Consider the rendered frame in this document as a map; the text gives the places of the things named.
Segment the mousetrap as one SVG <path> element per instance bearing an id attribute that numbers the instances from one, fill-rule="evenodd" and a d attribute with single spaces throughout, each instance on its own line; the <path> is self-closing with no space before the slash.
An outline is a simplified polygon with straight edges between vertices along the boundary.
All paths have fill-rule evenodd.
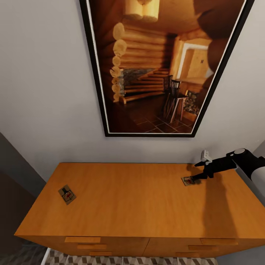
<path id="1" fill-rule="evenodd" d="M 60 190 L 58 190 L 64 201 L 69 205 L 75 198 L 76 195 L 71 191 L 68 185 L 65 185 Z"/>
<path id="2" fill-rule="evenodd" d="M 193 179 L 192 176 L 181 178 L 185 186 L 202 184 L 200 179 Z"/>

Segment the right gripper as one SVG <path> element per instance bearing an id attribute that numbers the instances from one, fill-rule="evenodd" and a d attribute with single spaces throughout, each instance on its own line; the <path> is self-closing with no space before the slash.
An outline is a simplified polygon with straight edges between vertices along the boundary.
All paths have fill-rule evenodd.
<path id="1" fill-rule="evenodd" d="M 208 165 L 206 165 L 205 162 L 199 162 L 198 164 L 195 165 L 195 167 L 203 165 L 204 165 L 203 173 L 192 176 L 193 179 L 207 179 L 208 177 L 212 179 L 214 173 L 226 171 L 224 166 L 221 164 L 219 158 L 212 160 L 212 163 L 209 163 Z"/>

